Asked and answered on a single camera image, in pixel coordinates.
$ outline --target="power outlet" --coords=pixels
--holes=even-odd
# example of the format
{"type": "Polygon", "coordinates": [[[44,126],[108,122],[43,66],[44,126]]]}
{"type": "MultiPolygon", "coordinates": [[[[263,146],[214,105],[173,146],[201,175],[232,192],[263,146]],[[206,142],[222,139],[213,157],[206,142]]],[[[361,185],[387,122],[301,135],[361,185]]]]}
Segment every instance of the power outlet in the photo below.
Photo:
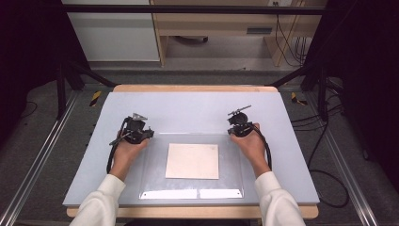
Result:
{"type": "Polygon", "coordinates": [[[269,7],[289,7],[293,3],[293,0],[269,0],[267,5],[269,7]]]}

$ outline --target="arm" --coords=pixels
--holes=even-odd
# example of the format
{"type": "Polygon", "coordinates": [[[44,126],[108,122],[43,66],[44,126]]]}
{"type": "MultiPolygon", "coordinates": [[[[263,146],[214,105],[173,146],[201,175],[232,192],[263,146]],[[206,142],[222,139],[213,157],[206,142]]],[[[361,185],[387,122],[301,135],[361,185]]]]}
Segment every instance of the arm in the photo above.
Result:
{"type": "Polygon", "coordinates": [[[246,137],[231,135],[249,160],[256,176],[255,188],[260,200],[263,226],[305,225],[296,201],[279,185],[264,158],[264,144],[259,135],[252,131],[246,137]]]}
{"type": "Polygon", "coordinates": [[[121,140],[114,154],[114,165],[96,191],[91,192],[79,207],[71,225],[115,225],[118,212],[118,198],[125,188],[123,182],[138,154],[148,140],[130,144],[121,140]]]}

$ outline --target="hand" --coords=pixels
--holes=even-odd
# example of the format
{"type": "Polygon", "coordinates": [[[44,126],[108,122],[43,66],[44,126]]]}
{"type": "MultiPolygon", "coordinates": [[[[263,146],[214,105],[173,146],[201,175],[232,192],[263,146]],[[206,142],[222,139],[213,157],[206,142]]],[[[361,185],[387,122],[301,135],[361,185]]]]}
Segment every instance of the hand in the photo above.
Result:
{"type": "Polygon", "coordinates": [[[114,164],[109,173],[124,181],[130,166],[138,157],[141,150],[147,147],[148,143],[149,140],[147,138],[139,144],[131,144],[125,139],[122,139],[115,150],[114,164]]]}
{"type": "MultiPolygon", "coordinates": [[[[261,128],[259,123],[254,123],[254,125],[258,129],[261,128]]],[[[249,160],[256,177],[259,177],[265,172],[271,171],[264,159],[264,144],[258,133],[252,131],[245,137],[237,137],[234,134],[231,134],[230,137],[231,140],[241,149],[244,156],[249,160]]]]}

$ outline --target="black and yellow tape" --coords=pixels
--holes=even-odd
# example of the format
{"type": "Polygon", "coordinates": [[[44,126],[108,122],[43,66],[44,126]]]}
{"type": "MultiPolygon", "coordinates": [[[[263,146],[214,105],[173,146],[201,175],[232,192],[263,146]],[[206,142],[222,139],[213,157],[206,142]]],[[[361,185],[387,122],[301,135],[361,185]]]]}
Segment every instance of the black and yellow tape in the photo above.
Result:
{"type": "Polygon", "coordinates": [[[95,106],[97,104],[97,101],[99,100],[100,95],[101,95],[100,91],[94,92],[93,98],[91,98],[89,106],[95,106]]]}
{"type": "Polygon", "coordinates": [[[296,94],[295,94],[294,92],[291,93],[291,101],[292,101],[293,103],[297,103],[297,104],[300,104],[300,105],[308,105],[308,102],[307,102],[307,101],[299,101],[299,100],[296,98],[296,94]]]}

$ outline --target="transparent plastic sheet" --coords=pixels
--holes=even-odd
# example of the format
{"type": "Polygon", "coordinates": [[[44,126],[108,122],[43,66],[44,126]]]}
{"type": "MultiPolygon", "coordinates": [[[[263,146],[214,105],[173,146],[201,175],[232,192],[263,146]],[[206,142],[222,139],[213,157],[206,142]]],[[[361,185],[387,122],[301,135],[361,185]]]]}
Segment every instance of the transparent plastic sheet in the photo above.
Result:
{"type": "Polygon", "coordinates": [[[238,147],[226,135],[156,134],[146,152],[139,199],[237,199],[244,198],[238,147]],[[170,143],[216,144],[218,179],[166,178],[170,143]]]}

